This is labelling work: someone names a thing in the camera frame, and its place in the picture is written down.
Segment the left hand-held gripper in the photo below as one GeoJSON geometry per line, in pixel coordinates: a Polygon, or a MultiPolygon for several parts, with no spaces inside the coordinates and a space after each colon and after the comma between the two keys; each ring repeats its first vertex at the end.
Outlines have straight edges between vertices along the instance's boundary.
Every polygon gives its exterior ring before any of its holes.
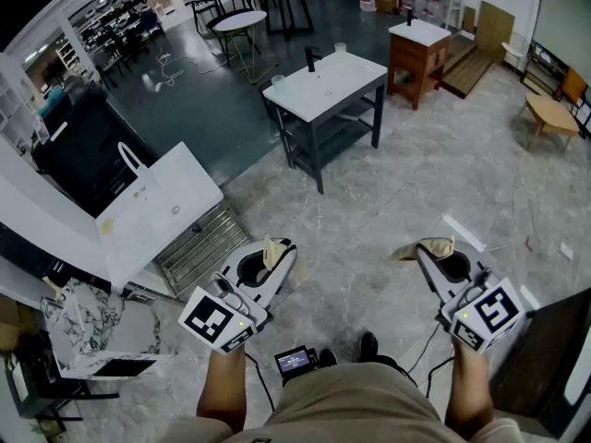
{"type": "Polygon", "coordinates": [[[206,288],[197,287],[178,323],[217,353],[231,353],[271,321],[269,307],[296,262],[291,240],[262,240],[234,249],[213,272],[206,288]],[[256,303],[231,281],[260,278],[256,303]]]}

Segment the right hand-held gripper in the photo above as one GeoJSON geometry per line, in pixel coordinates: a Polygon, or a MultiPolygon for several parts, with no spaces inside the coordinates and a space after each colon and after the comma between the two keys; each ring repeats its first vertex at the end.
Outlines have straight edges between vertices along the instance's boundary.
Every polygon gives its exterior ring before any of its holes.
{"type": "Polygon", "coordinates": [[[430,290],[445,303],[439,322],[476,353],[485,352],[501,340],[525,315],[509,279],[501,279],[486,269],[481,253],[469,243],[457,241],[454,254],[445,259],[437,259],[422,245],[416,253],[430,290]],[[462,273],[467,279],[476,279],[461,289],[462,273]]]}

